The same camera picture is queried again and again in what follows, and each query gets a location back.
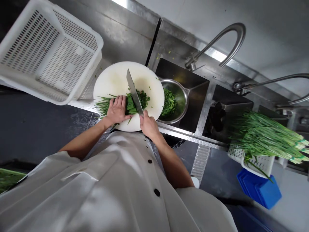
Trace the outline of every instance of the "kitchen knife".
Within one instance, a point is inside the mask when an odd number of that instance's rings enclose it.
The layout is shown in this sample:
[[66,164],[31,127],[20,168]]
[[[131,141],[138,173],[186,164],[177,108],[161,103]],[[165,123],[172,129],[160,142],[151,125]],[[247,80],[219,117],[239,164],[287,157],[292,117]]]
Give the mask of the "kitchen knife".
[[127,73],[126,73],[126,79],[128,81],[128,84],[129,84],[130,92],[131,92],[133,103],[134,103],[134,105],[136,107],[136,110],[138,111],[139,115],[144,116],[143,108],[142,108],[141,102],[140,102],[140,100],[138,98],[137,91],[135,89],[135,85],[134,85],[134,82],[132,80],[132,77],[131,77],[129,69],[128,69]]

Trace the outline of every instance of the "green vegetables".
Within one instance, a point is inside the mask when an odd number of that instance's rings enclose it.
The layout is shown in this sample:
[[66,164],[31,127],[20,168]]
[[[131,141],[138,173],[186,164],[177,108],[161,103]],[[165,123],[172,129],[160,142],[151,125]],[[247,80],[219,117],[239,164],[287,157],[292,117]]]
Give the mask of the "green vegetables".
[[309,142],[303,136],[287,129],[280,123],[253,111],[243,111],[234,115],[229,124],[232,143],[243,149],[244,162],[251,164],[269,178],[250,161],[257,156],[278,156],[299,164],[309,161],[301,152],[309,154]]
[[25,175],[16,171],[0,169],[0,194],[20,181]]
[[[147,94],[144,91],[138,91],[136,90],[138,98],[141,102],[142,108],[143,110],[146,108],[146,106],[148,105],[148,101],[150,101],[150,97],[147,96]],[[107,97],[100,97],[102,100],[95,103],[94,105],[96,106],[96,108],[99,111],[99,114],[101,115],[101,118],[107,115],[107,111],[109,108],[109,102],[112,98],[107,98]],[[133,103],[133,99],[131,96],[131,93],[127,93],[126,94],[126,112],[125,115],[129,115],[129,114],[137,114],[137,110],[135,108],[135,105]]]
[[168,116],[176,110],[177,102],[175,100],[174,94],[168,90],[164,89],[164,106],[161,116]]

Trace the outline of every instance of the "hand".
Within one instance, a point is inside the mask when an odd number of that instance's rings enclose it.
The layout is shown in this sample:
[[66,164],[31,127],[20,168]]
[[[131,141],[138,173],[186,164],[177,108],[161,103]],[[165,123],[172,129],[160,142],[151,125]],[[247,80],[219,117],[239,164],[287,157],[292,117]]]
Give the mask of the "hand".
[[148,116],[148,111],[144,110],[144,118],[140,115],[141,129],[144,135],[149,137],[154,143],[162,137],[157,122],[153,117]]
[[121,123],[124,120],[130,119],[133,115],[125,115],[126,112],[126,96],[117,96],[112,98],[109,102],[109,108],[105,120],[113,125],[115,123]]

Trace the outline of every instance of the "chef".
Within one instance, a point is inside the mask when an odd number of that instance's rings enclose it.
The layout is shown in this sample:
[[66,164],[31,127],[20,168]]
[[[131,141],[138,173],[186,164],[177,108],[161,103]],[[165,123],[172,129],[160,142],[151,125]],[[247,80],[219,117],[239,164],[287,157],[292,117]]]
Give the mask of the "chef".
[[0,231],[237,231],[224,204],[194,187],[147,111],[143,134],[115,131],[81,162],[111,125],[132,117],[125,108],[125,96],[111,99],[106,117],[1,194]]

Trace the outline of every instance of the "white cutting board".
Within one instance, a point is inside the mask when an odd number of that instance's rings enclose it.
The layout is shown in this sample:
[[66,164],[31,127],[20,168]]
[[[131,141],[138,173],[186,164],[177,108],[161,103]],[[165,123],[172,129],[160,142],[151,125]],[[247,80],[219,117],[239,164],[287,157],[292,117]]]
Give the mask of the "white cutting board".
[[[145,108],[149,116],[158,119],[164,105],[164,91],[161,82],[153,71],[146,66],[135,62],[119,62],[106,68],[98,77],[93,90],[94,102],[100,101],[98,97],[111,97],[112,95],[126,95],[130,93],[126,80],[127,70],[130,70],[135,88],[139,91],[144,90],[150,97],[148,106]],[[115,128],[121,131],[140,131],[139,115],[135,114],[128,124],[126,120]]]

